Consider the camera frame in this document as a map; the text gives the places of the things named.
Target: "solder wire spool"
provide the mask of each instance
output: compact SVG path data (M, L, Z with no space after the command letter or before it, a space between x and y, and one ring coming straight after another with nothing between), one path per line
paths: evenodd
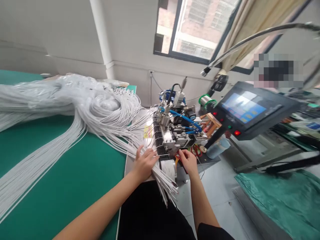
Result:
M207 110L207 105L210 103L213 103L214 105L216 105L217 101L215 99L211 99L208 94L204 94L199 98L199 104L203 106L204 109L206 110Z

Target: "forearm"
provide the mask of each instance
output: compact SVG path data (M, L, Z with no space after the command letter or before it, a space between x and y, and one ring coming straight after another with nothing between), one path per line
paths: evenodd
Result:
M129 173L114 188L69 223L54 240L98 239L121 205L139 184L139 180Z
M193 218L196 232L200 223L220 227L210 206L206 192L198 174L190 176Z

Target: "green workbench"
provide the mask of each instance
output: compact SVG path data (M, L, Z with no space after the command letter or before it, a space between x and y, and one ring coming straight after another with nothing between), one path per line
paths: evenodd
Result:
M0 84L41 80L37 74L0 70ZM27 155L64 133L73 116L18 124L0 133L0 177ZM113 188L124 175L126 155L91 133L68 150L0 224L0 239L52 239ZM117 213L101 239L115 239Z

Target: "yellow label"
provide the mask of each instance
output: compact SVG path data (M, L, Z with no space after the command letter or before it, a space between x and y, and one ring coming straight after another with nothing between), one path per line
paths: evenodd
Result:
M143 138L152 138L151 126L144 126Z

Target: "green mat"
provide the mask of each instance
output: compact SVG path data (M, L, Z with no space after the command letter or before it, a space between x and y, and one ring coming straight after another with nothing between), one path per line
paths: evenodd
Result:
M41 80L37 74L0 70L0 84ZM20 160L64 133L73 116L53 116L0 133L0 177ZM88 133L68 150L0 224L0 239L52 239L69 222L114 187L126 156ZM101 239L115 239L118 213Z
M259 209L292 239L320 239L319 178L304 170L279 176L240 173L235 178Z

